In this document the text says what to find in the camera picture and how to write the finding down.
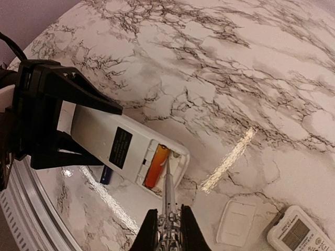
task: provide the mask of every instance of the white remote control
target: white remote control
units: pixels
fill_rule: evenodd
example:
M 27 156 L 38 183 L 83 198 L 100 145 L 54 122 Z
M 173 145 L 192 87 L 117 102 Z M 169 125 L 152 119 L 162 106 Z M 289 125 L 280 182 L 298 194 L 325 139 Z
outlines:
M 298 206 L 286 210 L 267 241 L 277 251 L 335 251 L 334 243 Z

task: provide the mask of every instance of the marble table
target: marble table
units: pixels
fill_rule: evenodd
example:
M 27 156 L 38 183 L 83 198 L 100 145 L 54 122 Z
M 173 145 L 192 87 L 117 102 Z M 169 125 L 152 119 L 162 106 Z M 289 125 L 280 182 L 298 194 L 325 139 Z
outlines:
M 335 19 L 306 1 L 86 0 L 25 50 L 77 67 L 125 114 L 185 145 L 177 201 L 212 250 L 272 250 L 264 231 L 299 205 L 335 241 Z M 71 106 L 60 128 L 68 131 Z M 213 172 L 219 180 L 207 186 Z M 84 251 L 128 250 L 161 201 L 100 169 L 38 171 Z M 229 200 L 256 204 L 243 248 L 216 243 Z

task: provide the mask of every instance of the orange battery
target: orange battery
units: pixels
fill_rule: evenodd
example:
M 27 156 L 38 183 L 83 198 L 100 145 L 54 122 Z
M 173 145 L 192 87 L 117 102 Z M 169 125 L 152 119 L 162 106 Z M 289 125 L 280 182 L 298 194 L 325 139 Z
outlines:
M 162 164 L 164 163 L 166 158 L 168 158 L 169 153 L 170 153 L 170 150 L 166 146 L 158 145 L 155 156 L 153 157 L 151 166 L 147 173 L 146 180 L 144 182 L 144 185 L 146 187 L 153 188 L 156 185 L 164 169 L 164 166 Z

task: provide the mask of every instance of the white handheld device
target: white handheld device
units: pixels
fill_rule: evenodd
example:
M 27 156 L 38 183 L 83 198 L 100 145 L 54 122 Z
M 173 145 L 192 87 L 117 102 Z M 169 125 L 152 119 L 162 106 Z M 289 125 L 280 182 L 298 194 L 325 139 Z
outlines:
M 159 197 L 163 191 L 166 158 L 169 158 L 175 187 L 189 163 L 189 152 L 184 146 L 125 115 L 77 105 L 71 136 L 123 178 Z
M 298 206 L 286 210 L 267 241 L 277 251 L 335 251 L 334 243 Z

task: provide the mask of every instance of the black label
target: black label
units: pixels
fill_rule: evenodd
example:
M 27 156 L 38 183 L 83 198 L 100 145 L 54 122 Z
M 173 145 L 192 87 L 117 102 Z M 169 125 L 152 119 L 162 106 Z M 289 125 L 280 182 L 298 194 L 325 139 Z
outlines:
M 125 131 L 121 127 L 117 128 L 109 161 L 120 169 L 124 167 L 131 138 L 131 133 Z

